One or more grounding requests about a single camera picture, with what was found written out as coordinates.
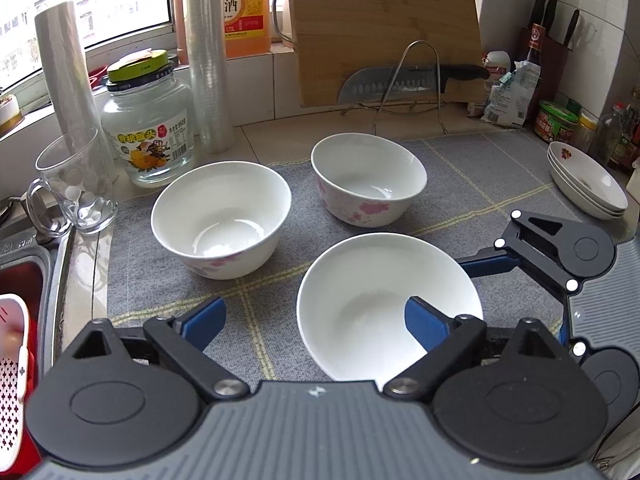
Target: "knife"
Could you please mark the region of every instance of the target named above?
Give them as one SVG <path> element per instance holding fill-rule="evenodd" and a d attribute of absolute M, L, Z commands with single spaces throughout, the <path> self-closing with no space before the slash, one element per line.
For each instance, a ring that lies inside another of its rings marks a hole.
<path fill-rule="evenodd" d="M 556 19 L 556 7 L 558 6 L 558 0 L 549 0 L 546 3 L 545 17 L 542 18 L 542 26 L 545 27 L 546 35 L 549 36 L 551 27 L 554 26 L 554 20 Z"/>
<path fill-rule="evenodd" d="M 363 68 L 351 75 L 342 85 L 338 104 L 357 104 L 380 101 L 396 70 L 395 66 Z M 398 72 L 389 99 L 413 99 L 417 94 L 436 91 L 436 66 L 403 66 Z M 489 72 L 478 65 L 441 65 L 440 92 L 444 93 L 448 79 L 472 81 L 488 79 Z"/>
<path fill-rule="evenodd" d="M 574 15 L 571 17 L 571 21 L 569 22 L 569 28 L 566 30 L 566 35 L 564 37 L 563 45 L 569 47 L 569 43 L 571 43 L 571 38 L 574 35 L 575 26 L 578 24 L 578 18 L 580 18 L 580 10 L 575 9 Z"/>
<path fill-rule="evenodd" d="M 531 28 L 534 23 L 542 25 L 542 17 L 545 14 L 546 0 L 536 0 L 533 4 L 533 10 L 531 11 L 531 17 L 529 18 L 529 26 Z"/>

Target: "wooden cutting board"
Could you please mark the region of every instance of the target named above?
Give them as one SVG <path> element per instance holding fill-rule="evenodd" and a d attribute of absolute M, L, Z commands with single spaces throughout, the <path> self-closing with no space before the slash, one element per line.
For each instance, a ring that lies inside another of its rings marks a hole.
<path fill-rule="evenodd" d="M 474 0 L 289 2 L 303 107 L 335 105 L 350 75 L 361 68 L 396 65 L 415 40 L 431 42 L 443 64 L 482 64 Z M 406 62 L 434 64 L 435 58 L 428 46 L 417 45 Z M 483 101 L 483 88 L 480 80 L 450 80 L 443 101 Z"/>

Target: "white bowl with pink flower pattern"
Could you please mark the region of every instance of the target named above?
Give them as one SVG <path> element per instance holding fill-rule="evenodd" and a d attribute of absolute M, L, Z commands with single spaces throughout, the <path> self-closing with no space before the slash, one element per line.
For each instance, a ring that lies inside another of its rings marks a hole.
<path fill-rule="evenodd" d="M 216 162 L 172 182 L 151 211 L 160 244 L 212 280 L 245 276 L 275 251 L 291 209 L 291 190 L 252 162 Z"/>
<path fill-rule="evenodd" d="M 360 227 L 391 224 L 427 185 L 427 172 L 413 153 L 369 134 L 321 140 L 311 152 L 311 165 L 324 206 Z"/>

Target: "glass mug handle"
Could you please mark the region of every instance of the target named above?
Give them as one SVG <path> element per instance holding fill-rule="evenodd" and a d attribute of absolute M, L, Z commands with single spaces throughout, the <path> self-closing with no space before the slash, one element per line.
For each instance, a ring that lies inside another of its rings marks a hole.
<path fill-rule="evenodd" d="M 39 232 L 49 235 L 52 238 L 60 238 L 61 236 L 65 235 L 66 232 L 69 231 L 69 229 L 71 229 L 71 221 L 63 215 L 65 223 L 60 225 L 61 223 L 58 221 L 58 219 L 50 218 L 47 215 L 47 207 L 45 206 L 44 200 L 38 193 L 41 189 L 46 189 L 47 191 L 51 192 L 49 184 L 47 184 L 46 181 L 42 180 L 41 178 L 37 178 L 29 184 L 29 189 L 27 189 L 27 196 L 25 200 L 27 204 L 27 213 L 29 215 L 29 218 L 31 219 L 31 222 Z M 46 216 L 49 220 L 49 223 L 53 226 L 55 226 L 56 224 L 60 226 L 57 229 L 51 229 L 47 227 L 42 223 L 38 212 L 42 212 L 41 214 Z"/>

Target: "gray dish mat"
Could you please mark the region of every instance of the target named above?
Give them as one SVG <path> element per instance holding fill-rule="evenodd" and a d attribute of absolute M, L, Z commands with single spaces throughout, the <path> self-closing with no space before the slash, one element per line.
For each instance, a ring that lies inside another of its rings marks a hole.
<path fill-rule="evenodd" d="M 625 221 L 585 215 L 555 187 L 546 144 L 525 130 L 418 139 L 402 145 L 424 164 L 428 183 L 407 212 L 377 231 L 409 234 L 450 256 L 471 256 L 492 245 L 514 209 L 601 225 L 616 241 L 635 233 Z M 224 298 L 224 330 L 205 350 L 255 388 L 261 379 L 322 381 L 298 333 L 296 296 L 310 264 L 345 238 L 372 230 L 340 222 L 324 209 L 308 160 L 272 164 L 288 182 L 292 208 L 278 248 L 260 269 L 238 280 L 207 280 L 188 271 L 155 240 L 150 216 L 158 193 L 120 204 L 111 242 L 107 313 L 115 326 L 178 315 L 213 294 Z M 475 278 L 485 320 L 514 326 L 525 316 L 557 330 L 562 306 L 529 276 Z"/>

